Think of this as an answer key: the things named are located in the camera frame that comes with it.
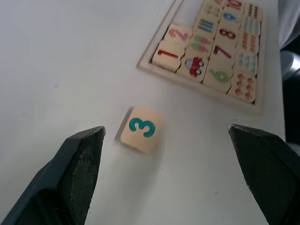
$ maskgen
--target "blue number 9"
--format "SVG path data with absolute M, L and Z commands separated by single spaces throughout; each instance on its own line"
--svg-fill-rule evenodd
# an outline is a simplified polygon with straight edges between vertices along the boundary
M 236 17 L 234 15 L 232 15 L 231 13 L 224 13 L 223 14 L 223 17 L 226 19 L 226 20 L 236 20 Z
M 136 131 L 136 128 L 135 128 L 135 124 L 138 124 L 139 125 L 139 128 L 141 130 L 143 130 L 145 127 L 149 127 L 150 130 L 148 132 L 145 132 L 144 133 L 144 137 L 151 137 L 153 134 L 154 134 L 154 131 L 155 131 L 155 126 L 152 122 L 150 121 L 145 121 L 143 122 L 141 119 L 139 118 L 133 118 L 130 122 L 129 122 L 129 129 L 131 131 Z

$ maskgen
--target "pink number 2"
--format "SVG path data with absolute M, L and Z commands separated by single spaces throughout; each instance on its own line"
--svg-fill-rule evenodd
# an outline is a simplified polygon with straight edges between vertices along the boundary
M 214 54 L 216 55 L 218 51 L 220 50 L 221 53 L 223 53 L 227 58 L 231 59 L 231 55 L 225 52 L 222 48 L 220 48 L 218 45 L 216 45 L 214 49 Z
M 188 38 L 188 34 L 184 34 L 184 35 L 182 35 L 178 30 L 176 30 L 176 29 L 170 29 L 169 30 L 169 35 L 171 36 L 171 37 L 176 37 L 176 35 L 175 34 L 177 34 L 180 38 L 181 38 L 181 40 L 183 40 L 183 41 L 186 41 L 187 40 L 187 38 Z

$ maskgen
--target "car picture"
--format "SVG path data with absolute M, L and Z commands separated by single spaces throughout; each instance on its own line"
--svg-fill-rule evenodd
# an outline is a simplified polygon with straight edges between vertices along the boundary
M 194 57 L 192 60 L 187 60 L 186 63 L 186 68 L 189 70 L 189 74 L 193 77 L 197 77 L 201 75 L 201 67 L 204 66 L 202 58 L 199 57 Z

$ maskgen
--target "white table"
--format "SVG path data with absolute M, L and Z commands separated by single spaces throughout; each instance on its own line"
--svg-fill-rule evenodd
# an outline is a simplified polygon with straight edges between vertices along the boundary
M 0 5 L 0 221 L 72 134 L 103 125 L 87 225 L 266 225 L 227 128 L 284 138 L 277 1 L 268 13 L 262 116 L 135 68 L 173 0 L 4 0 Z M 166 117 L 161 153 L 117 142 L 129 107 Z

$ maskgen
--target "wooden puzzle tile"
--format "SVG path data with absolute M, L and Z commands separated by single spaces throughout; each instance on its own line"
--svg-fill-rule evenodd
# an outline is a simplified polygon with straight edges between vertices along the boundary
M 129 116 L 120 141 L 131 148 L 150 154 L 157 146 L 159 131 L 163 125 L 162 115 L 151 109 L 136 106 Z
M 233 70 L 231 68 L 209 61 L 203 84 L 226 93 L 231 87 L 230 78 L 232 75 Z
M 213 39 L 194 34 L 193 37 L 190 39 L 190 44 L 187 50 L 191 50 L 196 54 L 208 58 L 211 53 L 212 44 Z
M 230 47 L 236 47 L 236 45 L 238 44 L 238 37 L 239 30 L 229 28 L 224 26 L 223 24 L 220 24 L 217 29 L 215 41 L 223 43 Z
M 213 2 L 208 1 L 202 5 L 198 17 L 205 17 L 218 22 L 221 18 L 222 10 L 222 7 L 214 4 Z
M 185 56 L 181 59 L 181 66 L 177 74 L 201 82 L 204 78 L 208 59 L 187 49 Z
M 259 51 L 259 37 L 247 32 L 243 32 L 239 36 L 237 49 L 242 49 L 246 52 L 258 54 Z
M 214 38 L 218 29 L 218 23 L 206 17 L 198 17 L 193 34 L 206 38 Z
M 184 48 L 188 47 L 189 39 L 192 37 L 193 32 L 190 27 L 178 26 L 171 23 L 168 31 L 165 34 L 164 40 L 182 44 Z
M 253 19 L 262 21 L 263 19 L 263 10 L 258 7 L 257 5 L 254 5 L 252 3 L 247 3 L 245 6 L 245 13 L 244 16 L 251 17 Z
M 224 10 L 234 13 L 237 16 L 243 16 L 245 3 L 239 0 L 228 0 Z
M 250 52 L 246 52 L 242 49 L 238 49 L 234 56 L 235 64 L 234 69 L 243 71 L 250 75 L 255 76 L 257 74 L 257 55 Z
M 241 23 L 240 22 L 231 22 L 221 17 L 221 20 L 219 22 L 219 26 L 225 27 L 225 28 L 231 28 L 234 30 L 240 30 Z
M 152 58 L 153 64 L 175 72 L 180 66 L 184 55 L 184 47 L 176 43 L 162 40 Z
M 210 61 L 213 60 L 214 62 L 218 62 L 218 64 L 226 64 L 232 67 L 235 63 L 235 53 L 235 47 L 215 41 L 211 50 Z
M 259 36 L 261 34 L 261 22 L 251 17 L 244 17 L 242 20 L 242 27 L 240 32 L 247 32 Z
M 223 8 L 224 5 L 226 4 L 227 0 L 206 0 L 205 2 L 210 2 L 210 3 L 213 3 L 213 4 Z
M 250 103 L 254 102 L 256 97 L 256 78 L 254 76 L 234 70 L 230 82 L 231 88 L 228 91 L 228 95 Z

